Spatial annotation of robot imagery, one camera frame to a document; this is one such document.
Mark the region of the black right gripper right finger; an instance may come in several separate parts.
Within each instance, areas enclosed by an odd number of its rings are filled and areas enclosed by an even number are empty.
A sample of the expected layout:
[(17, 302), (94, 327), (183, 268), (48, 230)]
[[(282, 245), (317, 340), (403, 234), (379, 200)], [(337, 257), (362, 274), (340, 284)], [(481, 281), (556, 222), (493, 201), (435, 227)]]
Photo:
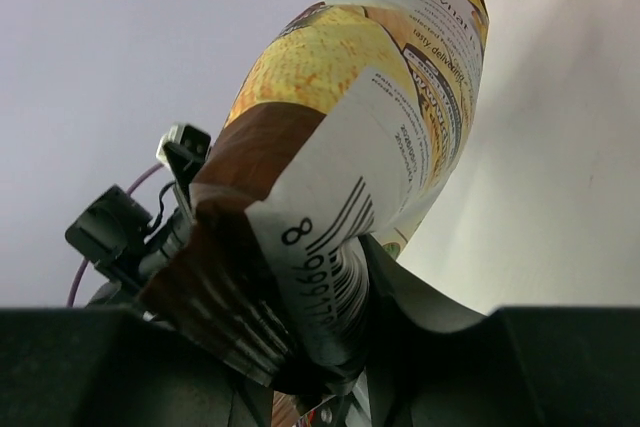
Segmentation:
[(635, 307), (466, 308), (398, 265), (372, 238), (371, 337), (349, 395), (316, 426), (635, 426)]

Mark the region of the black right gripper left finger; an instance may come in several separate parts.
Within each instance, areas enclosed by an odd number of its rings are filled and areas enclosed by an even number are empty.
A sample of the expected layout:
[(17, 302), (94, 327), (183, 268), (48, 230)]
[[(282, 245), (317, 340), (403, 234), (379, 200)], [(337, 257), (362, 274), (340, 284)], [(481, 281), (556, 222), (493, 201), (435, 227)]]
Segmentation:
[(4, 426), (268, 426), (272, 397), (124, 309), (1, 312)]

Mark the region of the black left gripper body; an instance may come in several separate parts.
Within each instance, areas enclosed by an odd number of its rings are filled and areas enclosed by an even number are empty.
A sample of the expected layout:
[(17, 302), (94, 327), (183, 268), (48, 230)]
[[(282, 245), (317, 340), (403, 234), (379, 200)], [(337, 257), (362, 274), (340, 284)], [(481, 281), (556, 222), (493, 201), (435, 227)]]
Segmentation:
[(163, 210), (153, 217), (130, 194), (113, 185), (96, 199), (65, 232), (65, 239), (123, 293), (135, 297), (151, 277), (186, 244), (192, 226), (189, 184), (200, 170), (200, 158), (168, 143), (164, 151), (177, 208), (168, 219)]

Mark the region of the brown Chuba chips bag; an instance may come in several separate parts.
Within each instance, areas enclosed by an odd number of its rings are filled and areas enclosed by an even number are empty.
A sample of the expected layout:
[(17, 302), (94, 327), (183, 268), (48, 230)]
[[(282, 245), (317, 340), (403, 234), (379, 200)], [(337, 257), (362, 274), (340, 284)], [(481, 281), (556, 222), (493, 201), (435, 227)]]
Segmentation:
[(367, 352), (361, 240), (416, 232), (472, 125), (484, 0), (320, 0), (245, 78), (189, 183), (186, 244), (140, 298), (247, 377), (336, 389)]

